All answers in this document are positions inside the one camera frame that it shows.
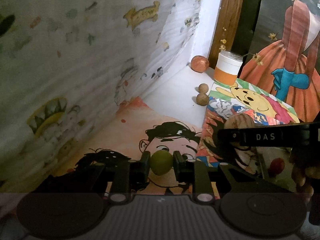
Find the white jar lid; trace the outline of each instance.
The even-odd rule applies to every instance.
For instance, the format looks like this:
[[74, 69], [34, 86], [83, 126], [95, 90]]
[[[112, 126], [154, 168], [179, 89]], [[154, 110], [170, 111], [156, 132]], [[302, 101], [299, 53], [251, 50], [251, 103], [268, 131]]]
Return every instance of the white jar lid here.
[[223, 56], [225, 56], [227, 58], [234, 59], [234, 60], [236, 60], [238, 62], [241, 62], [241, 63], [243, 62], [243, 57], [242, 56], [240, 56], [240, 55], [238, 55], [236, 53], [233, 53], [231, 51], [222, 50], [219, 54], [223, 55]]

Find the orange ball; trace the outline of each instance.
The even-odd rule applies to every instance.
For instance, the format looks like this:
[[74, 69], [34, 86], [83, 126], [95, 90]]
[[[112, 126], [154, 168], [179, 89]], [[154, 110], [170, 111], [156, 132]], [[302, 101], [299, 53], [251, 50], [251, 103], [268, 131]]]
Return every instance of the orange ball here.
[[190, 64], [192, 70], [203, 73], [209, 67], [209, 60], [203, 56], [194, 56]]

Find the red ball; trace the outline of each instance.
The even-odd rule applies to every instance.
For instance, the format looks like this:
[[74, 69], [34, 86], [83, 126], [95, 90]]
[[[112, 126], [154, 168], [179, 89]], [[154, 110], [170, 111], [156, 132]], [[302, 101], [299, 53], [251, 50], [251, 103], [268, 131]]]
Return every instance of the red ball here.
[[194, 56], [190, 64], [192, 70], [203, 73], [209, 67], [209, 60], [203, 56]]
[[274, 159], [271, 162], [270, 167], [268, 169], [269, 177], [272, 178], [280, 174], [284, 170], [284, 167], [285, 167], [285, 163], [282, 158]]

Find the patterned fabric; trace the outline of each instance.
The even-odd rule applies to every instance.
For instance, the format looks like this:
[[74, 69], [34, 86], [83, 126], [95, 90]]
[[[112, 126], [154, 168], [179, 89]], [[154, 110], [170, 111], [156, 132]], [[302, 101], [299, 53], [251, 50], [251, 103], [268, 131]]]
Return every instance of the patterned fabric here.
[[0, 192], [33, 190], [163, 75], [200, 3], [0, 0]]

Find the white surface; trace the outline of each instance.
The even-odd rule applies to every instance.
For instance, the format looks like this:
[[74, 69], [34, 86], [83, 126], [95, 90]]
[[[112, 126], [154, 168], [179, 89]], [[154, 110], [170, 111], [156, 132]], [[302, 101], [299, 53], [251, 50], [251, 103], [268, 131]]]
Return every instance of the white surface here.
[[194, 35], [191, 58], [197, 55], [208, 57], [217, 25], [220, 4], [221, 0], [201, 0], [200, 23]]
[[196, 104], [196, 96], [198, 95], [196, 88], [200, 84], [206, 83], [210, 90], [213, 84], [212, 76], [212, 68], [209, 68], [205, 73], [198, 73], [190, 67], [186, 67], [179, 71], [174, 78], [142, 98], [143, 102], [159, 114], [202, 127], [206, 107]]

